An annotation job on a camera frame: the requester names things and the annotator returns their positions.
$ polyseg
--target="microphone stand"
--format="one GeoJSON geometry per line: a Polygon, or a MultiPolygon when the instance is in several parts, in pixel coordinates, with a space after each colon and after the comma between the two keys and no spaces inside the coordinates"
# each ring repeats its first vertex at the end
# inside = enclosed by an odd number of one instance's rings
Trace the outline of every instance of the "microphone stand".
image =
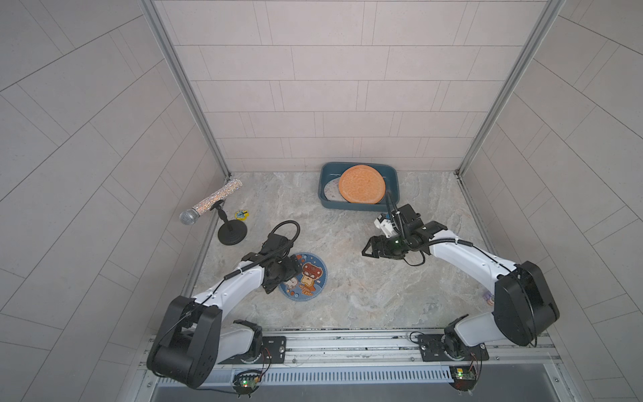
{"type": "Polygon", "coordinates": [[[246,238],[248,227],[238,219],[234,219],[232,221],[228,220],[228,216],[222,208],[223,201],[224,200],[222,199],[218,200],[212,205],[212,207],[210,207],[210,210],[212,211],[213,209],[216,209],[219,217],[223,221],[223,224],[219,228],[219,232],[217,234],[219,241],[225,246],[232,246],[246,238]]]}

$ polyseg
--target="yellow sticker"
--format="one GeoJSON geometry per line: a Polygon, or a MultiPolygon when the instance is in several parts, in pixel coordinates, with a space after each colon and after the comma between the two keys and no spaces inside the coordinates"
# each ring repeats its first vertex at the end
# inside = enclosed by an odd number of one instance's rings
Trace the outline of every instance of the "yellow sticker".
{"type": "Polygon", "coordinates": [[[249,215],[248,211],[245,211],[245,210],[235,212],[235,218],[237,218],[240,221],[245,221],[248,215],[249,215]]]}

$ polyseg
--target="marble floor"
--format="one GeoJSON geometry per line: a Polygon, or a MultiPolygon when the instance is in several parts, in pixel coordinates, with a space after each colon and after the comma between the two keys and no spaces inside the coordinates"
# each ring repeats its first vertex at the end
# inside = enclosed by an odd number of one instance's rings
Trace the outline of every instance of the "marble floor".
{"type": "MultiPolygon", "coordinates": [[[[399,172],[399,206],[410,203],[422,220],[436,220],[460,238],[484,247],[480,232],[451,172],[399,172]]],[[[323,291],[307,302],[295,302],[276,289],[267,295],[252,291],[228,315],[226,322],[245,319],[264,328],[382,328],[444,327],[466,313],[491,308],[485,289],[451,264],[427,257],[424,265],[362,257],[368,238],[381,232],[373,221],[379,212],[329,210],[319,202],[319,173],[241,173],[243,187],[232,194],[225,211],[232,217],[248,210],[248,235],[223,246],[216,233],[195,285],[208,289],[230,272],[241,257],[259,251],[272,228],[286,219],[301,225],[292,253],[311,252],[328,269],[323,291]]],[[[292,225],[278,231],[291,237],[292,225]]],[[[409,262],[420,262],[417,253],[409,262]]]]}

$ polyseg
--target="black round base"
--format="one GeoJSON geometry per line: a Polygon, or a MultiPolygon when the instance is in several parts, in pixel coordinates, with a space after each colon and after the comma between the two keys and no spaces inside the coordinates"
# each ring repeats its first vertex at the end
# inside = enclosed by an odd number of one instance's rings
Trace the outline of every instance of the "black round base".
{"type": "Polygon", "coordinates": [[[228,221],[219,228],[217,235],[221,244],[225,246],[232,246],[246,238],[248,227],[245,223],[239,220],[228,221]]]}

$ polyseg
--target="tiled wall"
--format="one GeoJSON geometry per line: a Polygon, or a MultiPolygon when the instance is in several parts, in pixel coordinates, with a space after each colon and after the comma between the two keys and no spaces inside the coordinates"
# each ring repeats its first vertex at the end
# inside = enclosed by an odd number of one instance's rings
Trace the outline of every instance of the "tiled wall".
{"type": "Polygon", "coordinates": [[[546,272],[585,402],[643,400],[641,21],[568,0],[464,175],[498,252],[546,272]]]}
{"type": "Polygon", "coordinates": [[[223,180],[137,2],[2,1],[0,132],[0,400],[124,397],[223,180]]]}
{"type": "Polygon", "coordinates": [[[544,4],[156,1],[233,171],[457,168],[544,4]]]}

